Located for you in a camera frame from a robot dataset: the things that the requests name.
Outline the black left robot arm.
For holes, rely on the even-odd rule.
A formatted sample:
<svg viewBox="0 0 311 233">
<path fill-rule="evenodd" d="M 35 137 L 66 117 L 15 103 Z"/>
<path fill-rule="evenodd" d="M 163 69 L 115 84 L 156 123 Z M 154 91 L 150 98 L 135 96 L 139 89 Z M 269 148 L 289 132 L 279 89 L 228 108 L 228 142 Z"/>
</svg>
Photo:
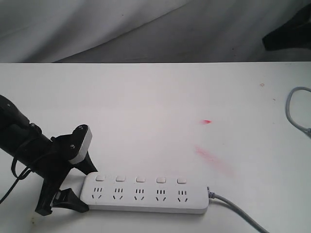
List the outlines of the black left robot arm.
<svg viewBox="0 0 311 233">
<path fill-rule="evenodd" d="M 72 189 L 60 190 L 60 186 L 73 168 L 86 175 L 97 170 L 88 153 L 91 139 L 85 124 L 71 134 L 47 138 L 9 99 L 0 98 L 0 148 L 13 157 L 11 172 L 16 181 L 31 172 L 43 178 L 35 208 L 42 216 L 50 215 L 53 208 L 89 210 Z"/>
</svg>

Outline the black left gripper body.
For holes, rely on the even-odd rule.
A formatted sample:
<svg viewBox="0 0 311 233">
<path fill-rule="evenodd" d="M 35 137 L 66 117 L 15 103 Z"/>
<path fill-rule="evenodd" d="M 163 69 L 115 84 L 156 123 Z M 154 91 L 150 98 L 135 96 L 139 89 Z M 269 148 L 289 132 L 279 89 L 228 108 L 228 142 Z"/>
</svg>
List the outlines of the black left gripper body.
<svg viewBox="0 0 311 233">
<path fill-rule="evenodd" d="M 70 136 L 71 134 L 66 134 L 52 138 L 51 154 L 43 157 L 37 163 L 37 172 L 43 176 L 44 181 L 35 212 L 42 216 L 52 213 L 52 201 L 56 192 L 60 190 L 60 186 L 70 170 L 77 169 L 69 162 Z"/>
</svg>

